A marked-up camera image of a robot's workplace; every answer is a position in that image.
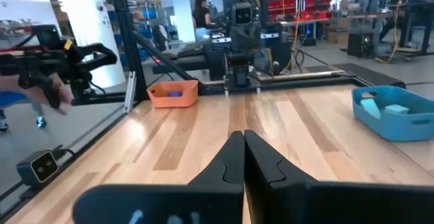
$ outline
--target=black hair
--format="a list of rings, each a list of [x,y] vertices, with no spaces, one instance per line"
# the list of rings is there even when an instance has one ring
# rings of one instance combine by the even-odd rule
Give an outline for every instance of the black hair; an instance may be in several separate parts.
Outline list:
[[[196,0],[195,1],[195,10],[198,10],[201,7],[203,1],[206,1],[206,0]]]

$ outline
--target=concrete floor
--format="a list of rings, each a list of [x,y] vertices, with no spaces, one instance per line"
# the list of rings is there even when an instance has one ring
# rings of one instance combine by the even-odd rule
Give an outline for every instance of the concrete floor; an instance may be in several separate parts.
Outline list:
[[[409,90],[434,99],[434,62],[432,56],[415,58],[410,62],[380,64],[373,60],[347,56],[345,52],[339,50],[338,45],[326,41],[319,42],[316,47],[303,47],[303,50],[328,64],[352,62],[401,79],[409,84]],[[159,75],[152,74],[151,64],[144,64],[147,84],[150,84],[151,81],[170,80],[167,75],[158,79]],[[306,57],[303,64],[305,67],[319,65],[324,64],[309,57]],[[208,77],[205,71],[189,73],[199,79],[207,79]],[[179,79],[175,74],[171,75],[174,79]],[[124,90],[125,86],[113,89]],[[68,108],[68,112],[65,117],[45,108],[48,126],[46,129],[40,130],[36,127],[35,113],[30,105],[14,105],[5,110],[10,131],[0,134],[0,195],[20,180],[15,169],[15,165],[20,160],[34,151],[52,149],[60,144],[77,150],[121,115],[121,104],[71,107]],[[14,203],[18,199],[17,197],[18,194],[14,194],[0,202],[0,212]]]

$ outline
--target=floor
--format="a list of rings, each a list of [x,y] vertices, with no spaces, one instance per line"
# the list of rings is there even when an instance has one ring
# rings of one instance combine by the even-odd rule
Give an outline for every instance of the floor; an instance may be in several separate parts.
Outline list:
[[[188,109],[143,102],[7,223],[72,223],[73,202],[94,185],[188,183],[245,129],[319,180],[433,185],[434,141],[380,139],[354,119],[353,88],[206,96]]]
[[[328,64],[353,62],[373,71],[384,73],[407,82],[408,89],[427,98],[434,99],[434,62],[432,56],[425,56],[411,62],[380,64],[373,60],[358,59],[341,52],[339,46],[326,41],[319,42],[316,47],[303,47],[303,50]],[[144,64],[146,82],[170,80],[167,75],[160,77],[152,74],[151,64]],[[303,66],[324,65],[306,57]],[[207,79],[205,71],[192,71],[191,75],[199,79]],[[98,131],[103,130],[120,115],[120,104],[92,105],[68,108],[67,117],[61,117],[46,109],[49,126],[40,130],[35,125],[35,114],[30,105],[14,105],[5,110],[11,126],[10,132],[0,134],[0,195],[20,180],[15,165],[30,153],[42,149],[52,149],[60,144],[75,148],[82,147]],[[0,202],[0,213],[17,200],[18,195]]]

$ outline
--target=orange bin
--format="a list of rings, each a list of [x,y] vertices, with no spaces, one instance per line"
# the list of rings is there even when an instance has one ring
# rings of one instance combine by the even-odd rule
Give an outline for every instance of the orange bin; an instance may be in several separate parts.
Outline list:
[[[146,91],[155,108],[183,108],[196,102],[198,85],[198,81],[165,81],[151,86]]]

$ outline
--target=wooden tabletop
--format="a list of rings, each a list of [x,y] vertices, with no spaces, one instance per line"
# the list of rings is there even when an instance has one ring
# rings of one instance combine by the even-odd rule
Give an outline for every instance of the wooden tabletop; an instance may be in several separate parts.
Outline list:
[[[143,102],[7,223],[72,223],[72,204],[95,185],[188,183],[245,129],[319,180],[433,185],[434,142],[382,140],[354,118],[353,88],[203,96],[188,109]]]

